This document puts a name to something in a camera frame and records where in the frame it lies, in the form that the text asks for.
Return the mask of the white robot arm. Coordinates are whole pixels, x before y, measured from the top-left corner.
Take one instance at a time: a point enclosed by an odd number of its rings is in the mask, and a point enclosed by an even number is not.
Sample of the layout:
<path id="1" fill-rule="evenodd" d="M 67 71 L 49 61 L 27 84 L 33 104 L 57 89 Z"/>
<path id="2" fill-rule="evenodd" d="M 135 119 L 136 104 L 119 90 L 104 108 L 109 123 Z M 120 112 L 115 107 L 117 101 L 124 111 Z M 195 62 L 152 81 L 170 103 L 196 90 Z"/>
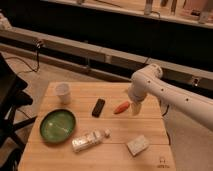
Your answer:
<path id="1" fill-rule="evenodd" d="M 139 104 L 150 93 L 213 131 L 213 99 L 168 84 L 161 80 L 162 76 L 162 68 L 157 64 L 134 72 L 127 90 L 130 100 Z"/>

